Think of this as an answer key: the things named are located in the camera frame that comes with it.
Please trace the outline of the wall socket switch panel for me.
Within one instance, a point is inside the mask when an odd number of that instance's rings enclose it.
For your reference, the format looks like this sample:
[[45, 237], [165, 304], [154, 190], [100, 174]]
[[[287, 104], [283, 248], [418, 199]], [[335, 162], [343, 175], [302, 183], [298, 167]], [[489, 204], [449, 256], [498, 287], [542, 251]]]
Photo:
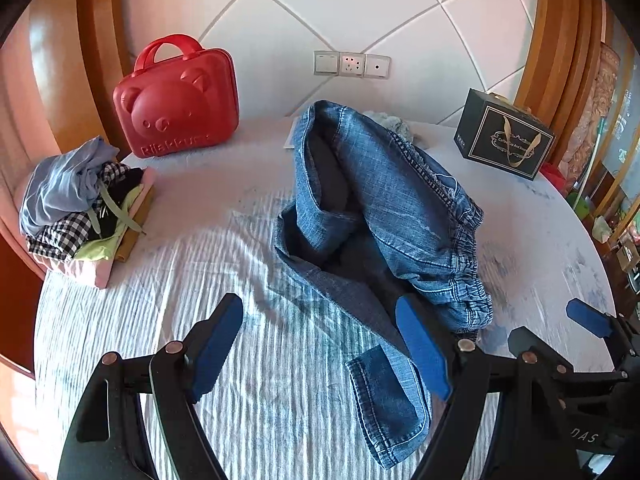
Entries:
[[314, 74], [318, 76], [387, 79], [392, 59], [385, 55], [314, 51]]

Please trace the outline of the white paper booklet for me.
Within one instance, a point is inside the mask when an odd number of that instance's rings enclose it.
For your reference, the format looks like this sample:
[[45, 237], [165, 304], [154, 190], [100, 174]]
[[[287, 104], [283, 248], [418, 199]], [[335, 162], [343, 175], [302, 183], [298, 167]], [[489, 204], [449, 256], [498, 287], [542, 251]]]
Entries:
[[283, 144], [283, 148], [285, 150], [292, 150], [294, 148], [294, 136], [295, 136], [295, 131], [298, 123], [299, 123], [299, 116], [296, 116], [293, 118], [290, 131], [288, 132], [288, 136], [286, 137], [286, 140]]

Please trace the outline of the blue denim jeans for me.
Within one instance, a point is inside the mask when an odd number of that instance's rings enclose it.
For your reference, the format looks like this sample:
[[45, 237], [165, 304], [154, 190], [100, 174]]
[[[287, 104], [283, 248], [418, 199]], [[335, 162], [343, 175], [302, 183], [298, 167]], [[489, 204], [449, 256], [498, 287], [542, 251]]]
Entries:
[[295, 196], [274, 248], [294, 278], [378, 336], [347, 368], [364, 442], [390, 469], [431, 429], [431, 396], [395, 322], [416, 297], [451, 333], [492, 320], [478, 275], [483, 213], [436, 160], [350, 107], [319, 101], [293, 132]]

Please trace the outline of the pile of mixed clothes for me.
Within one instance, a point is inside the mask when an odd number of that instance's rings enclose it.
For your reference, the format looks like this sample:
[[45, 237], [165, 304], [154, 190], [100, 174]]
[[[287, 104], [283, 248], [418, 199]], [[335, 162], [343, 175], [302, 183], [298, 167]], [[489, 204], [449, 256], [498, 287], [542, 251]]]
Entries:
[[116, 154], [97, 136], [36, 166], [18, 215], [32, 256], [58, 262], [108, 258], [122, 232], [142, 231], [131, 208], [144, 190], [144, 171], [121, 164]]

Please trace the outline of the red bear suitcase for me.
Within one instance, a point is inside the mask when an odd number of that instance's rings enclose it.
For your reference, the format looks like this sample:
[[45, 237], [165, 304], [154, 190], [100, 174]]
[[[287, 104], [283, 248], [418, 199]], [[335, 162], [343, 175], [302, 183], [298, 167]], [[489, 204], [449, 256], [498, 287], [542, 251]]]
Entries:
[[130, 150], [140, 158], [224, 143], [240, 121], [231, 55], [183, 34], [148, 44], [114, 89], [113, 103]]

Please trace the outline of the white striped bed sheet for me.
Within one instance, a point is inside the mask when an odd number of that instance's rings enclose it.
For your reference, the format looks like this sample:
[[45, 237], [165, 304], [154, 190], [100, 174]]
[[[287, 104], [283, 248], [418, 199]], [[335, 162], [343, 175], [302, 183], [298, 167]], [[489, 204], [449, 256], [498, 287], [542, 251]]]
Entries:
[[[243, 122], [218, 148], [150, 160], [155, 196], [145, 232], [106, 289], [51, 273], [40, 295], [35, 369], [44, 471], [58, 474], [76, 406], [104, 353], [147, 356], [189, 333], [221, 297], [242, 299], [244, 320], [214, 390], [196, 408], [232, 479], [407, 479], [413, 455], [392, 469], [364, 443], [347, 363], [376, 336], [306, 286], [274, 251], [290, 202], [289, 119]], [[480, 348], [507, 354], [525, 326], [581, 372], [609, 370], [605, 344], [565, 312], [578, 298], [614, 301], [589, 234], [543, 177], [526, 180], [464, 159], [454, 129], [411, 125], [428, 154], [484, 210], [478, 268], [494, 305]]]

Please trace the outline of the grey plush toy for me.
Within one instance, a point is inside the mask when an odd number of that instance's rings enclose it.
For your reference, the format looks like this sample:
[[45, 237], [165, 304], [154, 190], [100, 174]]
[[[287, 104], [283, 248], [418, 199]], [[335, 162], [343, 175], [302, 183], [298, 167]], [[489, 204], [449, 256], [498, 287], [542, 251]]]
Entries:
[[410, 143], [414, 141], [414, 135], [409, 125], [400, 117], [383, 112], [375, 112], [374, 110], [366, 110], [363, 115], [369, 117], [385, 129], [397, 133], [398, 136], [401, 136], [404, 140]]

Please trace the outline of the red bag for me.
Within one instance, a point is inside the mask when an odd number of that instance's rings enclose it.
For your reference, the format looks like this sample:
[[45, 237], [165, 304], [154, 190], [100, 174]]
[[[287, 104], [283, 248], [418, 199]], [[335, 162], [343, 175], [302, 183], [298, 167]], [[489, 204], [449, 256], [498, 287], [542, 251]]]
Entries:
[[548, 162], [544, 162], [539, 172], [552, 184], [552, 186], [559, 191], [563, 196], [567, 194], [566, 190], [566, 177], [557, 166], [551, 165]]

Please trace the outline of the dark green gift box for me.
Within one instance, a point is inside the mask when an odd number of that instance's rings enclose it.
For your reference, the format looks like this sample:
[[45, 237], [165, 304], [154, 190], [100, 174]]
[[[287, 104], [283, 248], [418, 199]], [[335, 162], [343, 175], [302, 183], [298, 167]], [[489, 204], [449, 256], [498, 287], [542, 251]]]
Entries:
[[454, 143], [473, 162], [534, 180], [554, 141], [535, 116], [496, 94], [470, 89]]

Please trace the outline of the wooden headboard frame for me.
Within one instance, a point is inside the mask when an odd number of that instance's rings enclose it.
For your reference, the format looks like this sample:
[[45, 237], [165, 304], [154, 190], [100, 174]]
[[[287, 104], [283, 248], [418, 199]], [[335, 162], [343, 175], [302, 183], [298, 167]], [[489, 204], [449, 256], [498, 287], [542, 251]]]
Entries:
[[61, 152], [100, 136], [130, 154], [112, 94], [131, 72], [122, 0], [32, 0], [32, 68], [53, 140]]

